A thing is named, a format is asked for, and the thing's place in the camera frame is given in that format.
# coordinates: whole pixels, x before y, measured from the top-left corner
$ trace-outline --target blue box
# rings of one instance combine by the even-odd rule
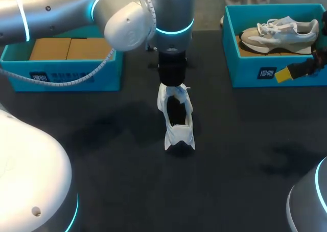
[[[75,29],[55,37],[60,38],[103,38],[96,26]],[[4,70],[32,78],[45,75],[50,82],[73,81],[85,76],[98,67],[102,60],[29,61],[35,40],[7,45],[1,56]],[[118,91],[121,86],[123,53],[115,52],[112,60],[89,80],[73,86],[51,87],[25,82],[9,77],[15,91]]]
[[[325,9],[320,4],[294,5],[244,5],[226,6],[223,24],[223,47],[227,66],[233,87],[270,87],[270,86],[318,86],[327,85],[327,69],[321,70],[315,76],[305,76],[283,83],[276,78],[258,79],[260,70],[266,67],[276,67],[280,71],[291,63],[301,63],[312,56],[257,56],[241,57],[236,35],[247,28],[256,27],[257,23],[264,24],[269,19],[281,19],[290,16],[295,21],[319,21],[322,29],[322,14]],[[327,36],[320,30],[316,47],[327,46]]]

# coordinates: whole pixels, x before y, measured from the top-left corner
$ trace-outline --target shoe tongue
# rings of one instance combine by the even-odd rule
[[[274,21],[273,24],[277,25],[277,26],[281,26],[281,25],[289,24],[291,22],[295,22],[295,21],[292,18],[290,18],[289,16],[287,16],[282,19]]]

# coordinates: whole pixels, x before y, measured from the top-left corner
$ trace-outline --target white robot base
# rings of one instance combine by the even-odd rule
[[[6,111],[0,122],[1,231],[79,231],[79,197],[65,150]]]
[[[292,232],[324,232],[327,228],[327,161],[303,177],[290,191],[286,215]]]

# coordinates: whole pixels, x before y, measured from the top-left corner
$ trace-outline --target white sneaker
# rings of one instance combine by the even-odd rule
[[[184,84],[178,87],[167,87],[160,84],[157,105],[166,119],[165,150],[180,142],[184,142],[195,149],[192,121],[193,107],[187,89]],[[170,99],[177,99],[179,105],[176,107],[174,102],[169,101]],[[179,119],[173,119],[176,117],[170,118],[173,114],[178,114]]]
[[[318,38],[319,23],[296,22],[290,17],[271,19],[266,24],[257,24],[243,32],[242,42],[259,53],[269,53],[275,48],[299,54],[311,54],[311,46]]]

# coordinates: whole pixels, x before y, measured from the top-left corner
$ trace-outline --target white cable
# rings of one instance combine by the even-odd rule
[[[152,16],[152,27],[151,27],[151,31],[147,37],[147,42],[153,37],[156,28],[157,28],[157,18],[156,18],[156,14],[154,11],[154,7],[153,4],[151,2],[151,0],[140,0],[142,5],[147,4],[148,6],[148,11],[150,11],[150,14]],[[85,75],[82,78],[79,78],[77,80],[73,80],[73,81],[69,81],[69,82],[47,82],[47,81],[40,81],[40,80],[33,80],[31,78],[25,77],[25,76],[21,76],[9,71],[4,70],[3,68],[0,68],[0,74],[6,75],[6,76],[10,76],[16,79],[20,79],[26,82],[31,82],[34,84],[39,84],[39,85],[45,85],[45,86],[55,86],[55,87],[63,87],[63,86],[72,86],[72,85],[77,85],[80,84],[86,80],[88,80],[89,78],[91,78],[92,76],[94,76],[97,72],[99,72],[101,69],[103,69],[103,67],[106,65],[106,63],[110,60],[112,54],[115,52],[115,49],[112,49],[110,51],[110,53],[108,54],[108,56],[102,61],[102,63],[95,69],[93,70],[91,73]]]

